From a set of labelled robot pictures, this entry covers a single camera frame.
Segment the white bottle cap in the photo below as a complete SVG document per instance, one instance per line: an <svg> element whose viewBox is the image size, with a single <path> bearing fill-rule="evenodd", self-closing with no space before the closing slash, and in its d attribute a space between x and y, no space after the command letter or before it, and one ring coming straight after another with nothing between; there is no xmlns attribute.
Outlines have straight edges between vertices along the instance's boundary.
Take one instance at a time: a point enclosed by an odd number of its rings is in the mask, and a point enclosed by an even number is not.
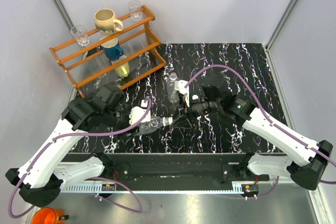
<svg viewBox="0 0 336 224"><path fill-rule="evenodd" d="M173 118L172 117L164 117L164 118L162 118L162 123L163 123L163 126L169 126L173 123Z"/></svg>
<svg viewBox="0 0 336 224"><path fill-rule="evenodd" d="M192 101L197 102L198 101L198 95L196 95L196 94L192 95Z"/></svg>

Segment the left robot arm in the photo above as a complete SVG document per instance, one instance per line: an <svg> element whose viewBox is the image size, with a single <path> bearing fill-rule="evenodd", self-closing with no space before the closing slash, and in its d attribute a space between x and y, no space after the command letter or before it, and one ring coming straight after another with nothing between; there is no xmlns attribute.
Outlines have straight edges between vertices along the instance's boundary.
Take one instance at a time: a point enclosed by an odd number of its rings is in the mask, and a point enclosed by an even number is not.
<svg viewBox="0 0 336 224"><path fill-rule="evenodd" d="M5 174L23 201L44 207L53 202L64 188L76 183L92 177L114 178L114 162L104 153L93 154L86 161L66 169L57 166L69 150L95 127L105 124L113 131L124 131L130 125L131 112L125 99L124 91L106 84L85 98L70 101L37 153L20 168L11 168Z"/></svg>

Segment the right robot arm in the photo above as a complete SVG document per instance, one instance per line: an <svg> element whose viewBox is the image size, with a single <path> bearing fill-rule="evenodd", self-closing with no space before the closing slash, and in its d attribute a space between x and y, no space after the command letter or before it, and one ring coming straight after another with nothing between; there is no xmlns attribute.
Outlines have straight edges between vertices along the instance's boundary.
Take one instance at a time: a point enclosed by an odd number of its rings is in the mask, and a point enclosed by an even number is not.
<svg viewBox="0 0 336 224"><path fill-rule="evenodd" d="M292 130L263 111L254 100L232 94L216 76L202 85L203 95L190 94L186 84L174 73L167 81L170 102L178 104L170 120L171 128L191 129L198 117L216 114L223 122L249 130L284 152L284 156L249 154L238 167L242 179L281 176L291 178L304 189L316 190L333 149L330 142L317 142Z"/></svg>

